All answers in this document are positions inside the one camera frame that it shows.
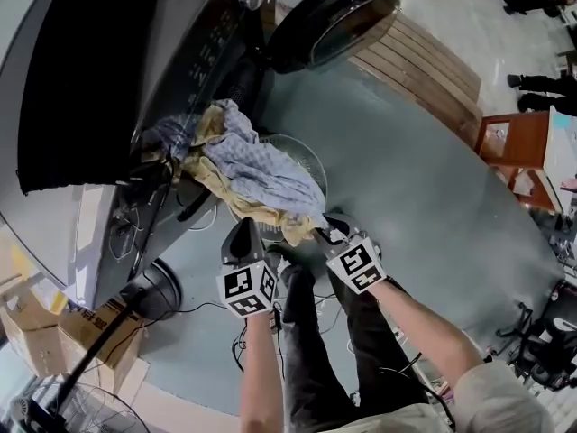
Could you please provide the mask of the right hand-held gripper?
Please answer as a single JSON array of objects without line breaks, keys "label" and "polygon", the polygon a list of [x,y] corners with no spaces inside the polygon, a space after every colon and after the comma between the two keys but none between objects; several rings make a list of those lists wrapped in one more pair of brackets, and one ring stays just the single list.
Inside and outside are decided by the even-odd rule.
[{"label": "right hand-held gripper", "polygon": [[326,257],[326,266],[357,295],[385,281],[375,243],[345,214],[325,214],[327,228],[315,228],[313,237]]}]

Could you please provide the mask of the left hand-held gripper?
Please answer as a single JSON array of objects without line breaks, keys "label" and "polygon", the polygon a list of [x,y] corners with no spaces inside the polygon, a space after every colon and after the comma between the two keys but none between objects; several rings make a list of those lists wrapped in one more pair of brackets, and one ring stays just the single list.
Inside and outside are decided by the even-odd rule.
[{"label": "left hand-held gripper", "polygon": [[221,246],[220,300],[238,318],[270,312],[277,277],[266,260],[260,230],[250,217],[240,220]]}]

